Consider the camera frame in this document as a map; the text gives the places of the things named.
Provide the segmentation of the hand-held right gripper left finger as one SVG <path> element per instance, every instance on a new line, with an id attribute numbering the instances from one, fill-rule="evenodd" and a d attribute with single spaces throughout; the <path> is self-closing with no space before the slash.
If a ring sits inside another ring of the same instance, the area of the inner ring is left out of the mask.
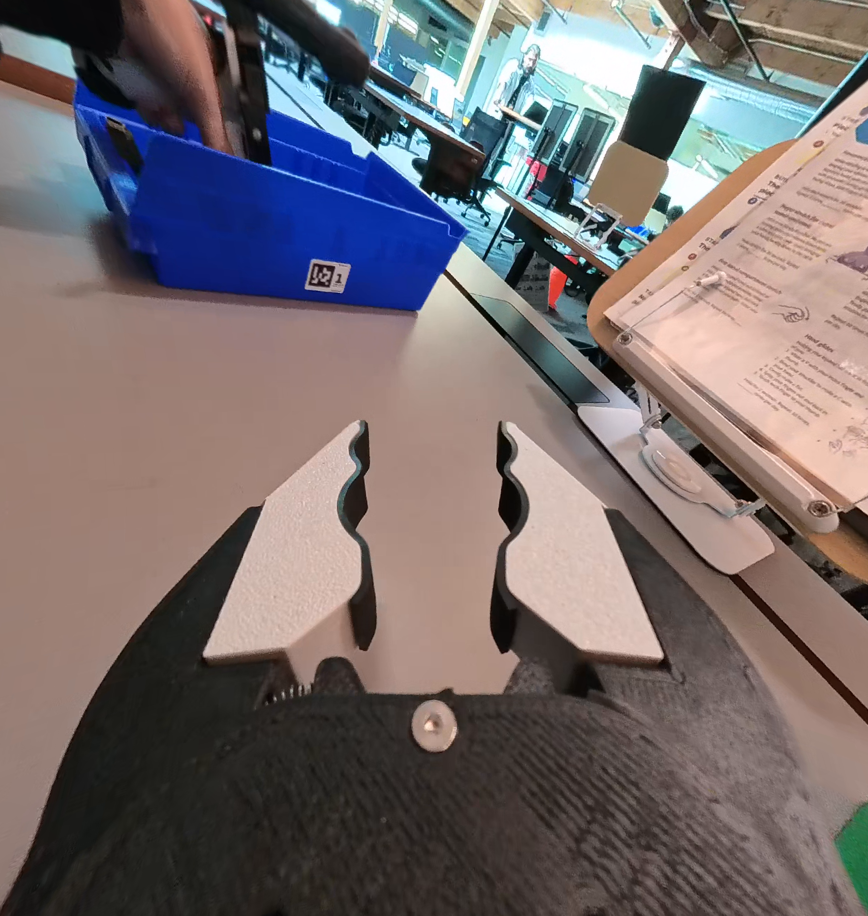
<path id="1" fill-rule="evenodd" d="M 369 426 L 356 420 L 268 495 L 204 647 L 207 664 L 280 661 L 305 684 L 325 659 L 371 647 L 377 597 L 359 531 L 370 464 Z"/>

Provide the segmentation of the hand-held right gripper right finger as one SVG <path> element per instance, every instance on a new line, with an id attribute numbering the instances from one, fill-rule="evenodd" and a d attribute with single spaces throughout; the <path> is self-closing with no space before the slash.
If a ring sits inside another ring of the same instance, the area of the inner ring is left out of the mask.
<path id="1" fill-rule="evenodd" d="M 558 693 L 593 666 L 657 670 L 659 636 L 610 510 L 515 423 L 497 428 L 498 515 L 505 528 L 491 594 L 501 654 L 539 662 Z"/>

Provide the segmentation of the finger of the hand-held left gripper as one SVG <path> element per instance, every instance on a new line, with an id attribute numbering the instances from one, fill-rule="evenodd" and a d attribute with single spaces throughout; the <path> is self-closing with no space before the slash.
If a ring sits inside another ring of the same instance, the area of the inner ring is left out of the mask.
<path id="1" fill-rule="evenodd" d="M 226 17 L 222 114 L 234 155 L 271 166 L 264 57 L 257 17 Z"/>

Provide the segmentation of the blue plastic bin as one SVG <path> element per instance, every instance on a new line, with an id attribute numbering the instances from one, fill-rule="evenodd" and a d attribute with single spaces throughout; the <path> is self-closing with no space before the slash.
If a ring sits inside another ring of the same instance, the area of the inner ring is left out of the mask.
<path id="1" fill-rule="evenodd" d="M 168 288 L 417 312 L 467 234 L 375 152 L 287 114 L 268 112 L 271 166 L 81 82 L 73 115 L 122 243 Z"/>

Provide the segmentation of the person's left hand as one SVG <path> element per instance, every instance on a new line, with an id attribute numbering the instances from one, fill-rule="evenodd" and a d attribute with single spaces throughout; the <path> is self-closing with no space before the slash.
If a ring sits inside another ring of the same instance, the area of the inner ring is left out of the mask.
<path id="1" fill-rule="evenodd" d="M 123 1 L 120 5 L 120 53 L 142 63 L 165 98 L 156 105 L 143 104 L 143 119 L 174 135 L 183 133 L 185 122 L 193 123 L 205 146 L 233 155 L 209 40 L 192 4 Z"/>

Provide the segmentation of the wooden office table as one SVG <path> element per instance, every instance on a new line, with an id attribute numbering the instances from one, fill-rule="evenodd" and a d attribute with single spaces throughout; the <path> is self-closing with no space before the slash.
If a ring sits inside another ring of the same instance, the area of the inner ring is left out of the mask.
<path id="1" fill-rule="evenodd" d="M 606 277 L 625 266 L 624 257 L 616 257 L 605 248 L 596 249 L 577 236 L 577 223 L 527 200 L 508 189 L 498 187 L 494 193 L 513 214 L 520 228 L 512 231 L 524 244 L 533 250 L 545 252 L 547 242 L 553 241 L 567 249 L 567 253 L 582 259 Z"/>
<path id="2" fill-rule="evenodd" d="M 371 63 L 363 91 L 374 99 L 378 107 L 424 133 L 432 151 L 440 153 L 449 148 L 454 155 L 464 156 L 473 167 L 484 163 L 485 153 L 480 148 L 462 139 L 446 122 L 435 116 L 435 109 L 415 90 L 375 63 Z"/>

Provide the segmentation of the clear acrylic sheet holder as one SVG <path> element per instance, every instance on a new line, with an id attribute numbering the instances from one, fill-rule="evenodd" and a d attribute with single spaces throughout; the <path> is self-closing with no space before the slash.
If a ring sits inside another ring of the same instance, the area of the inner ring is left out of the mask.
<path id="1" fill-rule="evenodd" d="M 804 529 L 868 519 L 868 323 L 840 295 L 782 291 L 729 265 L 689 271 L 606 317 L 699 435 Z"/>

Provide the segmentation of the black office chair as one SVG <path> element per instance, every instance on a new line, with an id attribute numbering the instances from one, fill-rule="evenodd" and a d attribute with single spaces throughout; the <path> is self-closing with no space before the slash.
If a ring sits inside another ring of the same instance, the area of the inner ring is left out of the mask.
<path id="1" fill-rule="evenodd" d="M 502 120 L 476 108 L 471 119 L 464 125 L 460 138 L 473 151 L 469 162 L 455 157 L 442 178 L 437 197 L 441 201 L 455 200 L 464 205 L 463 216 L 476 211 L 486 227 L 490 226 L 491 214 L 484 205 L 484 198 L 494 182 L 488 176 L 495 154 L 504 137 Z"/>

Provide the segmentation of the beige rounded board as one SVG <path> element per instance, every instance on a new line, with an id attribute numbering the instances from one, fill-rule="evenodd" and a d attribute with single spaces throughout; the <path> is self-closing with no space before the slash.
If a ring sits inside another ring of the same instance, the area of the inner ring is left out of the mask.
<path id="1" fill-rule="evenodd" d="M 669 177 L 669 162 L 615 140 L 592 180 L 587 200 L 591 208 L 617 215 L 624 226 L 644 223 Z"/>

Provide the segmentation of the black square panel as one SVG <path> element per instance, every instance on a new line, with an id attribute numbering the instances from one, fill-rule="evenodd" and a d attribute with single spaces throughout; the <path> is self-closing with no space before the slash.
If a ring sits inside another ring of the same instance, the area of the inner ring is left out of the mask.
<path id="1" fill-rule="evenodd" d="M 618 139 L 661 161 L 680 142 L 706 83 L 643 65 Z"/>

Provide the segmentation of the printed instruction sheet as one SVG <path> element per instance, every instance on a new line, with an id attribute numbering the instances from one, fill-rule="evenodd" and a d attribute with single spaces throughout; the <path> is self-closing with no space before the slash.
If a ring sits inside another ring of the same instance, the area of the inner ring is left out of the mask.
<path id="1" fill-rule="evenodd" d="M 850 284 L 845 311 L 868 323 L 868 80 L 626 296 L 639 302 L 722 259 L 782 291 Z"/>

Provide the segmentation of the white clamp mount plate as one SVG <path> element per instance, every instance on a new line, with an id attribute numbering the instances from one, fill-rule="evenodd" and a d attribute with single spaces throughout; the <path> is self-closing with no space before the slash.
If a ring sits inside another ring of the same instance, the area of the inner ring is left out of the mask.
<path id="1" fill-rule="evenodd" d="M 710 567 L 736 575 L 774 552 L 753 519 L 763 500 L 736 499 L 664 430 L 659 401 L 642 385 L 637 404 L 577 405 L 580 423 Z"/>

